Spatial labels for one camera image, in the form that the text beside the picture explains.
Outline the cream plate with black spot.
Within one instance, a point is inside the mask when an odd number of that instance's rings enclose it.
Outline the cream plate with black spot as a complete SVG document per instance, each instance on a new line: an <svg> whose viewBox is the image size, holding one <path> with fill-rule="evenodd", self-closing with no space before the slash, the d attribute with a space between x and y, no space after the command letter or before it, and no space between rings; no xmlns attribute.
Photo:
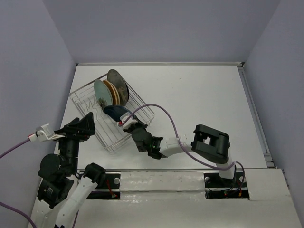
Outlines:
<svg viewBox="0 0 304 228"><path fill-rule="evenodd" d="M113 105L120 105L120 96L119 96L119 93L118 93L116 87L113 84L111 84L111 86L112 86L112 89L113 89L113 94L112 94L112 96L113 96Z"/></svg>

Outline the orange woven round plate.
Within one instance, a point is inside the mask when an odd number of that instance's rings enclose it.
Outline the orange woven round plate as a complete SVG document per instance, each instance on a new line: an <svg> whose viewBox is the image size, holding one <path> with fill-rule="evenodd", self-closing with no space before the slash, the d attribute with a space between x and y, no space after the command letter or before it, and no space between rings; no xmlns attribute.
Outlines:
<svg viewBox="0 0 304 228"><path fill-rule="evenodd" d="M106 84L107 88L110 90L112 100L113 100L113 105L119 105L120 97L119 97L116 87L108 80L103 80L103 82Z"/></svg>

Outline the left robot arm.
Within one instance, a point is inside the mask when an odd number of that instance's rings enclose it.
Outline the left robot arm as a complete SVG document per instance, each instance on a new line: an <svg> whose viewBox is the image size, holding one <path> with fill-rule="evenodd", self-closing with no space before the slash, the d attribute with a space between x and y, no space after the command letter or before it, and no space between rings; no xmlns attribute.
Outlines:
<svg viewBox="0 0 304 228"><path fill-rule="evenodd" d="M76 189L71 176L76 176L79 144L95 135L92 112L83 118L75 118L63 128L53 131L49 124L36 129L30 141L58 142L58 153L47 154L40 162L38 175L41 183L37 193L36 210L33 212L37 228L70 228L80 207L96 188L105 183L106 171L98 164L86 166Z"/></svg>

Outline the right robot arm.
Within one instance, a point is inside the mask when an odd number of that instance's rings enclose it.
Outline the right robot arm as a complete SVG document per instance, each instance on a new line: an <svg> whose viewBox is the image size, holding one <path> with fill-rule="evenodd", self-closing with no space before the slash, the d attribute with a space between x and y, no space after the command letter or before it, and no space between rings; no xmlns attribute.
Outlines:
<svg viewBox="0 0 304 228"><path fill-rule="evenodd" d="M195 152L207 161L214 163L219 172L219 182L230 186L236 181L236 167L229 159L229 135L205 125L197 125L194 139L190 145L184 140L187 137L164 139L152 136L147 125L132 120L122 126L129 133L139 152L146 152L149 157L160 160L184 151Z"/></svg>

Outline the teal flower plate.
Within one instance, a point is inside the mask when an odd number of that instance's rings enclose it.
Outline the teal flower plate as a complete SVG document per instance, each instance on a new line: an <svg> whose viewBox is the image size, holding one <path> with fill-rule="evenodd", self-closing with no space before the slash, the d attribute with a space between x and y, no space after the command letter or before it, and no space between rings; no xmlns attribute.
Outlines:
<svg viewBox="0 0 304 228"><path fill-rule="evenodd" d="M94 81L94 92L98 104L104 109L106 106L113 105L113 98L107 85L97 79Z"/></svg>

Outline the grey reindeer plate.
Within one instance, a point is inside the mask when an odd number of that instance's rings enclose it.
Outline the grey reindeer plate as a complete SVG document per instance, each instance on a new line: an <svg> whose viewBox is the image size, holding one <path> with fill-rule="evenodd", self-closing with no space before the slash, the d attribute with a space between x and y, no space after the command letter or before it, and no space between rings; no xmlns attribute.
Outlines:
<svg viewBox="0 0 304 228"><path fill-rule="evenodd" d="M120 106L125 106L129 100L129 89L124 78L115 69L107 73L107 80L114 85L120 97Z"/></svg>

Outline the dark blue leaf plate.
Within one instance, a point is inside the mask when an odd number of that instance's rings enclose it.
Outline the dark blue leaf plate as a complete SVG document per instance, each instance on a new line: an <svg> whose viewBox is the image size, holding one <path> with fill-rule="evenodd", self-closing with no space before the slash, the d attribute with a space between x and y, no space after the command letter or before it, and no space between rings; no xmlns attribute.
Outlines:
<svg viewBox="0 0 304 228"><path fill-rule="evenodd" d="M103 112L116 122L123 122L124 118L131 115L131 111L119 105L109 105L103 109Z"/></svg>

